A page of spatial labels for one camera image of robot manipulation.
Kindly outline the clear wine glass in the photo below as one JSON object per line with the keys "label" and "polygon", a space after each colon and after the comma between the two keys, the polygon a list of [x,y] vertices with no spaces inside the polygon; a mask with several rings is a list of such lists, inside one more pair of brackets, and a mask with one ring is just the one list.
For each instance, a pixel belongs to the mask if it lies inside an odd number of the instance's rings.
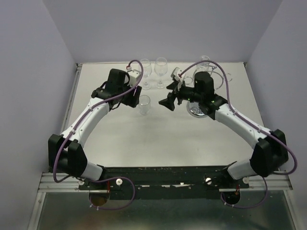
{"label": "clear wine glass", "polygon": [[143,66],[143,89],[144,90],[149,90],[151,88],[149,82],[148,82],[148,78],[152,73],[152,66],[151,66],[151,62],[150,60],[144,58],[141,59],[141,63]]}

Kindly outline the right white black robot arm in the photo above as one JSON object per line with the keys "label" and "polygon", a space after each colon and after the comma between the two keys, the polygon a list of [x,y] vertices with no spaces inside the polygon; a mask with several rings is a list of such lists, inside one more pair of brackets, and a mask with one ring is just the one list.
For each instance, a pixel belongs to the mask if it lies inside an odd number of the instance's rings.
{"label": "right white black robot arm", "polygon": [[187,101],[192,106],[192,111],[200,112],[201,117],[208,116],[229,127],[253,149],[250,159],[233,162],[223,169],[223,186],[233,187],[243,177],[267,177],[288,161],[288,153],[284,147],[285,134],[282,131],[271,131],[231,109],[228,101],[214,92],[213,78],[208,72],[196,73],[193,87],[185,85],[181,74],[181,69],[174,69],[171,74],[173,82],[167,86],[170,92],[159,104],[174,111],[175,102],[182,104]]}

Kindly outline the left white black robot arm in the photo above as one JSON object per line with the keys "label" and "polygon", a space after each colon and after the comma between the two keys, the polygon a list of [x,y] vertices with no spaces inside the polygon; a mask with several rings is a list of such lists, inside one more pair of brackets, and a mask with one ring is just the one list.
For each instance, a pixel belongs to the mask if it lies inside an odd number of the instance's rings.
{"label": "left white black robot arm", "polygon": [[123,104],[135,108],[139,103],[142,72],[127,67],[126,71],[111,69],[100,87],[96,88],[79,117],[60,135],[48,140],[48,163],[53,173],[86,178],[95,189],[106,185],[102,166],[88,161],[84,146],[100,120],[111,110]]}

